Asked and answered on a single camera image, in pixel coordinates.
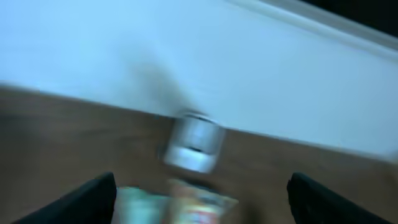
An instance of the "snack package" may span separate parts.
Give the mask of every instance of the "snack package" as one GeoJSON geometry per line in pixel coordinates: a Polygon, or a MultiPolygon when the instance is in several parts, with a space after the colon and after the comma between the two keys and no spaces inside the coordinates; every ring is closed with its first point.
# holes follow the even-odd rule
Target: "snack package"
{"type": "Polygon", "coordinates": [[[171,180],[170,205],[173,224],[217,224],[225,211],[238,201],[180,180],[171,180]]]}
{"type": "Polygon", "coordinates": [[[159,224],[169,198],[134,187],[120,187],[111,224],[159,224]]]}

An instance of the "wooden floor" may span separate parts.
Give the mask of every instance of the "wooden floor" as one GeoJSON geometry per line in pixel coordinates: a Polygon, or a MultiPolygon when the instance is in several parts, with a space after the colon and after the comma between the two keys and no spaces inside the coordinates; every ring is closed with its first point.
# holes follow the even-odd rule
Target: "wooden floor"
{"type": "Polygon", "coordinates": [[[398,223],[398,184],[388,164],[228,130],[214,172],[192,174],[157,159],[172,124],[152,114],[0,89],[0,223],[107,170],[118,185],[163,194],[169,178],[207,180],[239,200],[223,223],[294,223],[286,185],[300,171],[398,223]]]}

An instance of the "white surface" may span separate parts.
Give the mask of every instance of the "white surface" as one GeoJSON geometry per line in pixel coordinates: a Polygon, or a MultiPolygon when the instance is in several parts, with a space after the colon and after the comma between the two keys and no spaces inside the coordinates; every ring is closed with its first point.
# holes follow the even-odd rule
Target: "white surface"
{"type": "Polygon", "coordinates": [[[298,0],[227,0],[252,12],[266,15],[396,60],[398,38],[298,0]]]}
{"type": "Polygon", "coordinates": [[[189,104],[351,152],[398,149],[396,60],[224,1],[1,1],[0,76],[164,115],[189,104]]]}

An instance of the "floor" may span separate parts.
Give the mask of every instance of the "floor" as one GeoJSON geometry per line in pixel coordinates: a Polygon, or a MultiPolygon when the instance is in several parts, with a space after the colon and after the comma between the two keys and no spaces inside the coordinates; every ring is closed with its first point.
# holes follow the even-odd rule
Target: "floor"
{"type": "Polygon", "coordinates": [[[172,125],[173,119],[153,114],[0,88],[0,223],[107,170],[119,186],[162,194],[170,178],[209,181],[239,200],[222,223],[294,223],[286,185],[300,171],[398,223],[398,175],[389,164],[227,130],[214,172],[193,174],[157,159],[172,125]]]}

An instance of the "white wall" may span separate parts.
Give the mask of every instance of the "white wall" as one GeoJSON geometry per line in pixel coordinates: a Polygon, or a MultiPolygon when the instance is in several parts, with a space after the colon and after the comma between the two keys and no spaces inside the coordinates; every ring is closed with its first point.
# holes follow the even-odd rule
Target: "white wall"
{"type": "Polygon", "coordinates": [[[224,1],[2,1],[0,75],[164,115],[189,101],[230,128],[351,152],[398,149],[397,61],[224,1]]]}

